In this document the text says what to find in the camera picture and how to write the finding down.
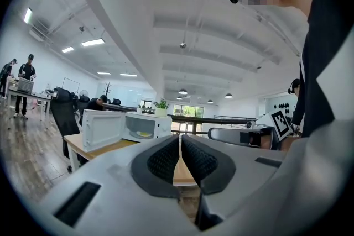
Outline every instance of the open microwave door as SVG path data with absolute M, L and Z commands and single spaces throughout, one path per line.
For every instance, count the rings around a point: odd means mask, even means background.
M 83 149 L 97 150 L 118 142 L 125 124 L 124 112 L 84 110 Z

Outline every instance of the wooden floor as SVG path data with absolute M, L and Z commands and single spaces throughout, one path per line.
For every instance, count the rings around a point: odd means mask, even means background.
M 66 168 L 70 162 L 61 149 L 63 140 L 52 115 L 49 128 L 45 128 L 44 121 L 40 121 L 39 107 L 27 111 L 28 120 L 23 120 L 21 115 L 14 119 L 14 108 L 11 109 L 10 130 L 7 129 L 6 110 L 1 104 L 0 152 L 5 170 L 19 193 L 40 201 L 53 186 L 69 175 Z M 179 190 L 182 196 L 180 205 L 193 221 L 200 190 L 197 186 L 179 187 Z

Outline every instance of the microwave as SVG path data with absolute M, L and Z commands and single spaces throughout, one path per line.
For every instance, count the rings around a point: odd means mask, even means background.
M 82 119 L 82 148 L 89 152 L 121 139 L 146 143 L 171 135 L 171 126 L 171 117 L 85 109 Z

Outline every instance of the whiteboard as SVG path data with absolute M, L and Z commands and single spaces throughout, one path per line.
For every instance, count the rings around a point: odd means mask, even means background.
M 75 95 L 78 95 L 80 84 L 69 78 L 64 78 L 63 85 L 61 88 L 73 92 Z

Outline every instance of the potted plant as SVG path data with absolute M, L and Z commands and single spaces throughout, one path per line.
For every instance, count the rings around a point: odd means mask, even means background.
M 167 104 L 166 100 L 162 98 L 160 102 L 154 102 L 154 105 L 156 106 L 155 109 L 156 116 L 159 117 L 167 116 L 167 108 L 169 107 L 169 105 Z
M 141 105 L 139 104 L 138 107 L 137 107 L 137 113 L 138 113 L 138 114 L 142 114 L 144 108 L 145 108 L 145 106 L 141 106 Z

